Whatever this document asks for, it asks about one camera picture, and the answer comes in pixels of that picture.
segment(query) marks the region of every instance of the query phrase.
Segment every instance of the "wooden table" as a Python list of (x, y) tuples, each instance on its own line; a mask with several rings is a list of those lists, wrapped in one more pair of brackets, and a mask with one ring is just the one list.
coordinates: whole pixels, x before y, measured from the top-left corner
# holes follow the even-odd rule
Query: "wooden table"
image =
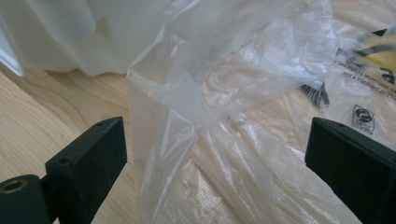
[[(24, 78), (0, 64), (0, 182), (45, 174), (44, 163), (94, 123), (123, 116), (130, 140), (126, 77), (86, 77), (30, 69)], [(128, 163), (93, 223), (136, 223), (133, 170)]]

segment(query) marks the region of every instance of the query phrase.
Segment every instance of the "hole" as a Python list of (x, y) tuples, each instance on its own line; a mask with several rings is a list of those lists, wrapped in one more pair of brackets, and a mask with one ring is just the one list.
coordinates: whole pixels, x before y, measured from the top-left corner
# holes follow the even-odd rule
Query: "hole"
[(61, 158), (61, 159), (59, 160), (59, 162), (62, 163), (62, 164), (65, 164), (65, 163), (69, 163), (70, 160), (69, 160), (68, 158)]
[(26, 180), (15, 180), (2, 187), (0, 189), (0, 193), (5, 193), (5, 194), (13, 193), (20, 189), (23, 189), (26, 185), (27, 185)]

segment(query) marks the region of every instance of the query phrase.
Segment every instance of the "wooden surface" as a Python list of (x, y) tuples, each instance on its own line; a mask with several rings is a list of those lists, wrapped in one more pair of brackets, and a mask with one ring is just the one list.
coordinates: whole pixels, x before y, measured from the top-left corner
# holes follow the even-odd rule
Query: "wooden surface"
[[(44, 163), (94, 123), (129, 112), (125, 76), (28, 70), (16, 77), (0, 65), (0, 182), (45, 174)], [(93, 223), (136, 223), (133, 171), (127, 164)]]

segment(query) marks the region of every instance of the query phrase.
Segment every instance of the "light wood grain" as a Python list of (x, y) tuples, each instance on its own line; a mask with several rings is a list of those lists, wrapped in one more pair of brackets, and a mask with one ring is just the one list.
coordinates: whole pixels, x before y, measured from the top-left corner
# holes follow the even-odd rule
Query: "light wood grain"
[[(126, 78), (79, 71), (28, 70), (16, 77), (0, 65), (0, 181), (45, 174), (44, 163), (94, 123), (129, 112)], [(93, 223), (136, 223), (133, 171), (127, 164)]]

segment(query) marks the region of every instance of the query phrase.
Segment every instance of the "crumpled plastic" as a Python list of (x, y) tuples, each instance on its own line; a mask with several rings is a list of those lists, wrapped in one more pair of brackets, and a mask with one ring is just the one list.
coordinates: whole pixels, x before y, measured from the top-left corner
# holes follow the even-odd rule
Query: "crumpled plastic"
[(303, 114), (275, 98), (329, 73), (331, 2), (179, 0), (167, 12), (128, 72), (139, 223), (359, 223), (305, 167), (292, 121)]

